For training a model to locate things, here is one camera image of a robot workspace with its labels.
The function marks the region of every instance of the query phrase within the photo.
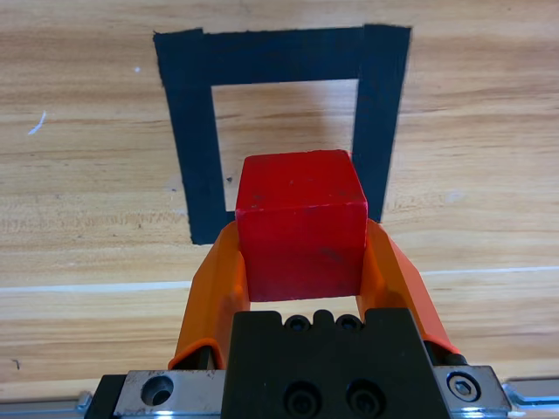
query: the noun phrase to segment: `metal plate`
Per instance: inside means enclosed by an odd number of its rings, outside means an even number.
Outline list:
[[[491,367],[441,366],[435,367],[434,372],[453,418],[506,418],[511,411],[507,396]],[[468,402],[465,397],[456,395],[456,391],[451,391],[451,385],[457,382],[453,378],[457,376],[467,377],[476,386],[474,400]]]
[[[130,371],[114,414],[219,417],[224,380],[223,370]]]

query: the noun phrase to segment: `black tape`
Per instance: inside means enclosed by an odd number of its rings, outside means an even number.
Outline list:
[[[369,218],[377,222],[383,213],[410,34],[396,26],[364,27],[352,159]]]
[[[225,210],[212,86],[359,79],[353,159],[369,217],[380,221],[410,33],[409,28],[385,25],[156,33],[192,243],[213,243],[234,219],[234,212]]]

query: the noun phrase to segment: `wooden table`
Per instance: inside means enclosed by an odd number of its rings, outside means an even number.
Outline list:
[[[4,0],[0,16],[0,400],[173,356],[209,248],[190,243],[152,34],[194,27],[413,26],[384,226],[471,363],[559,373],[556,0]],[[355,81],[214,99],[229,209],[247,155],[350,147]]]

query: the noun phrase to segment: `wooden surface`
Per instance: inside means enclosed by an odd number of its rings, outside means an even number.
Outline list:
[[[470,362],[559,373],[556,0],[4,0],[0,16],[0,400],[172,357],[208,247],[190,244],[151,37],[199,26],[413,26],[385,228]],[[229,208],[247,155],[349,149],[355,81],[214,97]]]

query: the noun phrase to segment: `red cube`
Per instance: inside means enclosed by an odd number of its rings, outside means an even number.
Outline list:
[[[359,293],[367,201],[345,151],[246,158],[236,218],[251,301]]]

